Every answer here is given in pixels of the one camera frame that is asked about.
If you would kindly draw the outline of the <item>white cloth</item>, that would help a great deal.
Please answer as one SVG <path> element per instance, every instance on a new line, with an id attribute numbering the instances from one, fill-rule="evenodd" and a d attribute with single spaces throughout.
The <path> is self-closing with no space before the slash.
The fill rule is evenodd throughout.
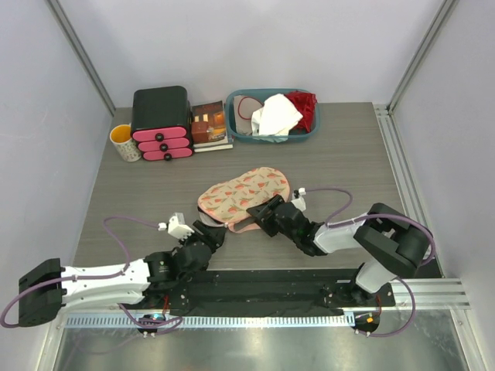
<path id="1" fill-rule="evenodd" d="M 276 94 L 265 100 L 264 105 L 251 115 L 254 136 L 287 136 L 303 115 L 284 95 Z"/>

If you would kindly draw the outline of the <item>red garment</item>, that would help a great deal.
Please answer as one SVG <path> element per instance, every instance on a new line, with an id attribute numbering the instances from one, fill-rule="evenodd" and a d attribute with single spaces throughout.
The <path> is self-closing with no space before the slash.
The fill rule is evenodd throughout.
<path id="1" fill-rule="evenodd" d="M 312 130 L 312 123 L 315 115 L 317 104 L 316 95 L 301 90 L 294 90 L 287 93 L 285 96 L 302 115 L 302 118 L 295 127 L 303 130 L 305 133 L 309 133 Z"/>

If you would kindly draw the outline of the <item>stack of books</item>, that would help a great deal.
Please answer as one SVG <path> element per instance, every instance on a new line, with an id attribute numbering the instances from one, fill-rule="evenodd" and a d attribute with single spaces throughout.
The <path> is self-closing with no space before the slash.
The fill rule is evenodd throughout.
<path id="1" fill-rule="evenodd" d="M 191 113 L 191 135 L 196 153 L 233 148 L 221 100 L 193 106 Z"/>

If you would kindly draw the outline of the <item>black pink drawer organizer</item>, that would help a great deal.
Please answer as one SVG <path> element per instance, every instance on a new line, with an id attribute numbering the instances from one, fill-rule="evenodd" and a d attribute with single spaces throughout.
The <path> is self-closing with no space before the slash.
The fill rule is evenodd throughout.
<path id="1" fill-rule="evenodd" d="M 133 97 L 131 137 L 149 162 L 193 155 L 191 111 L 185 87 L 137 90 Z"/>

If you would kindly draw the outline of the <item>teal plastic basket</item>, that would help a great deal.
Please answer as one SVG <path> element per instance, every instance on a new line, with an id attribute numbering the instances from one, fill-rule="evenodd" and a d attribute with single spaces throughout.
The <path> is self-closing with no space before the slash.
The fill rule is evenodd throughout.
<path id="1" fill-rule="evenodd" d="M 253 134 L 245 134 L 241 129 L 242 114 L 239 106 L 244 106 L 242 100 L 252 100 L 263 104 L 269 97 L 276 94 L 288 96 L 289 100 L 299 110 L 302 109 L 302 123 L 291 128 L 287 135 L 282 135 L 279 139 L 271 139 L 269 136 L 256 138 Z M 255 142 L 270 141 L 301 142 L 310 138 L 320 127 L 320 112 L 316 95 L 303 89 L 292 88 L 264 88 L 264 89 L 241 89 L 231 93 L 225 101 L 225 120 L 227 131 L 239 141 Z"/>

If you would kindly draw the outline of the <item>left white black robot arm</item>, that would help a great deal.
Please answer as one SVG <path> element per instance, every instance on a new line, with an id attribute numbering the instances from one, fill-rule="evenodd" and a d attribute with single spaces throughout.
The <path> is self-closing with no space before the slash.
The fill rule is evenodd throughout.
<path id="1" fill-rule="evenodd" d="M 62 266 L 60 259 L 52 258 L 21 277 L 14 300 L 18 327 L 44 325 L 62 311 L 82 308 L 141 304 L 157 308 L 172 289 L 207 269 L 227 232 L 224 225 L 208 226 L 199 220 L 188 226 L 180 213 L 148 227 L 168 233 L 178 246 L 98 267 Z"/>

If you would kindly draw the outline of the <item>pink mesh laundry bag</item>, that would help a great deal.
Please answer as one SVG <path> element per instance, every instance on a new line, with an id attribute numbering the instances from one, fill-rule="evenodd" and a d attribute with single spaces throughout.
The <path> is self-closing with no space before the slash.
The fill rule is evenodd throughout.
<path id="1" fill-rule="evenodd" d="M 226 227 L 233 233 L 256 230 L 247 209 L 259 206 L 280 195 L 287 200 L 290 185 L 275 168 L 260 167 L 235 179 L 211 186 L 198 198 L 200 221 L 208 226 Z"/>

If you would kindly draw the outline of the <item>grey cloth with red loop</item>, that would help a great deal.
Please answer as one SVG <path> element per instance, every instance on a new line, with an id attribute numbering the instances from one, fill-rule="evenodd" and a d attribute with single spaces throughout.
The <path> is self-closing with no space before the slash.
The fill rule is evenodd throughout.
<path id="1" fill-rule="evenodd" d="M 252 115 L 263 107 L 263 103 L 254 97 L 237 95 L 234 97 L 233 105 L 235 131 L 242 135 L 252 135 Z"/>

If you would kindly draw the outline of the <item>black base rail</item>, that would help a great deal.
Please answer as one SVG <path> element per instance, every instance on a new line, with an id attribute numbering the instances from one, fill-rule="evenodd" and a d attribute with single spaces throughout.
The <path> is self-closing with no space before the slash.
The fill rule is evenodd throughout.
<path id="1" fill-rule="evenodd" d="M 395 305 L 390 284 L 354 297 L 351 269 L 199 271 L 177 280 L 152 280 L 128 310 L 168 308 L 172 315 L 204 317 L 316 317 L 345 308 Z"/>

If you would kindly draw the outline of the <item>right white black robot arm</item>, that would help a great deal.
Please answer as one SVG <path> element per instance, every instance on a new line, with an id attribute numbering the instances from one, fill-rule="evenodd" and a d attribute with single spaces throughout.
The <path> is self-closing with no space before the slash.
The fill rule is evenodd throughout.
<path id="1" fill-rule="evenodd" d="M 286 202 L 274 196 L 247 212 L 270 237 L 280 233 L 311 257 L 358 247 L 367 251 L 370 260 L 341 290 L 346 300 L 357 305 L 369 304 L 395 278 L 413 278 L 435 255 L 432 233 L 383 203 L 339 223 L 312 222 L 303 214 L 303 206 L 299 198 Z"/>

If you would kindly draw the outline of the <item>yellow inside patterned mug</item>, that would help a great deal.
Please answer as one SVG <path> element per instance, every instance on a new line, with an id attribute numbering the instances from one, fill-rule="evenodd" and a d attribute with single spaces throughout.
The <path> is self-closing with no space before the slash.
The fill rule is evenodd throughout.
<path id="1" fill-rule="evenodd" d="M 115 126 L 109 134 L 109 139 L 125 162 L 136 162 L 142 158 L 142 154 L 131 136 L 130 124 Z"/>

